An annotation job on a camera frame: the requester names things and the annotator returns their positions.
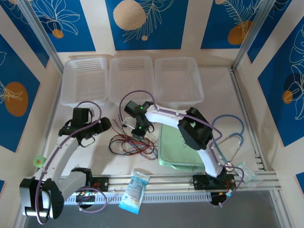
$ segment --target white wall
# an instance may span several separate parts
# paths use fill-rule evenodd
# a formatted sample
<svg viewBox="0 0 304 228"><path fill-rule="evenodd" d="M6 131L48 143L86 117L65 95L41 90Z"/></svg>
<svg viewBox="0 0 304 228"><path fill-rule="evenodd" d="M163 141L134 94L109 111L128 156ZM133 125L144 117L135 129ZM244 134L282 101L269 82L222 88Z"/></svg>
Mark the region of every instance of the white wall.
<svg viewBox="0 0 304 228"><path fill-rule="evenodd" d="M105 0L81 0L96 52L61 52L59 56L63 63L78 55L98 54L107 57L108 60L113 57L136 55L148 55L153 59L159 57L189 56L196 58L200 66L230 66L238 54L238 48L200 49L213 1L189 0L181 50L115 51Z"/></svg>
<svg viewBox="0 0 304 228"><path fill-rule="evenodd" d="M40 81L40 87L16 153L0 146L0 179L5 181L0 198L0 227L11 227L20 205L19 185L34 172L34 157L41 153L60 74L49 61L42 66L27 42L0 7L0 34Z"/></svg>
<svg viewBox="0 0 304 228"><path fill-rule="evenodd" d="M263 154L278 175L297 228L304 227L304 194L295 177L304 171L304 138L283 146L257 78L303 16L303 0L293 0L253 64L246 57L238 70Z"/></svg>

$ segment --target gray floor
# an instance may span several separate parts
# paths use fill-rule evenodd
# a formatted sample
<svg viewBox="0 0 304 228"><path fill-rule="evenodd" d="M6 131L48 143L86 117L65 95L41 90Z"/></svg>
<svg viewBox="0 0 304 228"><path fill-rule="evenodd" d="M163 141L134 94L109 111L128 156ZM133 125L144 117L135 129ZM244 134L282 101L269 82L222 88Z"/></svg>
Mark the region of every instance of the gray floor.
<svg viewBox="0 0 304 228"><path fill-rule="evenodd" d="M35 217L26 228L41 227ZM61 216L45 228L279 228L267 191L237 192L223 207L203 203L142 204L139 215L108 205L95 214L65 206Z"/></svg>

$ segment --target light green container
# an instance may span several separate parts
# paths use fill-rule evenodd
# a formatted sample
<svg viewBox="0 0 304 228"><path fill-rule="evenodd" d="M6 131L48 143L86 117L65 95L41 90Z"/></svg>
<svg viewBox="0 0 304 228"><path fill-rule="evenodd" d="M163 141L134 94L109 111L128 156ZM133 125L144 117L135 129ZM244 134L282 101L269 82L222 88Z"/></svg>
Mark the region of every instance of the light green container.
<svg viewBox="0 0 304 228"><path fill-rule="evenodd" d="M158 161L176 170L205 170L199 153L184 143L180 131L164 124L160 130Z"/></svg>

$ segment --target stethoscope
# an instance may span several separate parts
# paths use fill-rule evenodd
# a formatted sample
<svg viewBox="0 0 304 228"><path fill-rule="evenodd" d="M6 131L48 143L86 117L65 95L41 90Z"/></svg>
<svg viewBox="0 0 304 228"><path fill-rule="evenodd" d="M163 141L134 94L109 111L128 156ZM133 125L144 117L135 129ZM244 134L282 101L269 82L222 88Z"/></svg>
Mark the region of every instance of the stethoscope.
<svg viewBox="0 0 304 228"><path fill-rule="evenodd" d="M242 121L239 117L237 117L237 116L235 116L235 115L231 115L231 114L225 114L225 115L220 115L220 116L218 116L217 118L215 118L215 119L213 120L212 126L214 126L214 123L215 123L218 119L220 119L220 118L222 118L222 117L232 117L232 118L235 118L235 119L239 120L240 123L242 124L242 130L241 130L240 133L232 133L231 135L227 136L227 137L226 137L225 139L223 139L222 141L216 142L216 143L215 143L215 147L217 148L218 152L220 153L220 157L219 157L219 158L222 159L222 160L225 162L225 166L229 166L229 167L226 167L226 170L227 170L228 172L231 172L231 171L233 171L233 169L234 169L234 168L232 168L234 165L233 165L231 162L232 162L232 160L234 159L234 157L236 156L236 154L238 153L239 149L241 148L241 146L242 146L243 143L244 143L243 133L244 133L244 130L245 130L245 126L244 126L243 121ZM227 160L226 157L224 156L224 154L222 153L221 149L219 148L219 145L222 144L223 142L227 141L228 139L232 138L232 137L238 138L238 139L239 139L239 144L238 144L238 147L237 147L236 151L234 152L233 156L231 157L231 159L230 159L230 160Z"/></svg>

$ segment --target white table surface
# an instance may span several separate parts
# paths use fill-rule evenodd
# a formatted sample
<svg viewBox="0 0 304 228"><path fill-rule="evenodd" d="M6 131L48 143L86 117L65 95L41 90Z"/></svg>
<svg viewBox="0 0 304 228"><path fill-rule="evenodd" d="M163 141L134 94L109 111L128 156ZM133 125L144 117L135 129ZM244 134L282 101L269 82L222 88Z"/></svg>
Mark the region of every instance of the white table surface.
<svg viewBox="0 0 304 228"><path fill-rule="evenodd" d="M244 121L228 68L200 67L199 72L203 83L205 99L202 103L195 105L195 107L202 113L207 121L212 123L217 116L222 114L233 114ZM101 108L103 112L102 117L108 117L111 120L112 125L116 128L112 119L118 119L118 106L107 101ZM94 111L96 118L98 116L98 109L94 108ZM44 156L51 153L53 150L59 130L66 121L71 119L72 113L73 108L63 106L61 103L58 104ZM230 117L219 119L216 121L215 127L223 133L223 138L234 132L241 131L241 124L239 121ZM147 134L146 137L149 137L153 141L157 140L158 132L159 125L156 124L155 132L153 134ZM134 168L143 169L146 173L150 174L177 174L185 172L161 166L159 165L158 160L150 161L139 154L133 156L111 154L108 150L108 144L109 140L115 134L116 133L110 129L98 135L96 137L96 142L87 148L79 147L71 156L62 176L67 176L74 167L91 168L94 175L129 175ZM237 165L240 162L245 162L251 170L257 171L258 168L254 156L254 148L246 128L243 136L244 144L235 156L233 164ZM236 138L232 138L220 145L222 152L228 160L235 152L237 146L238 140Z"/></svg>

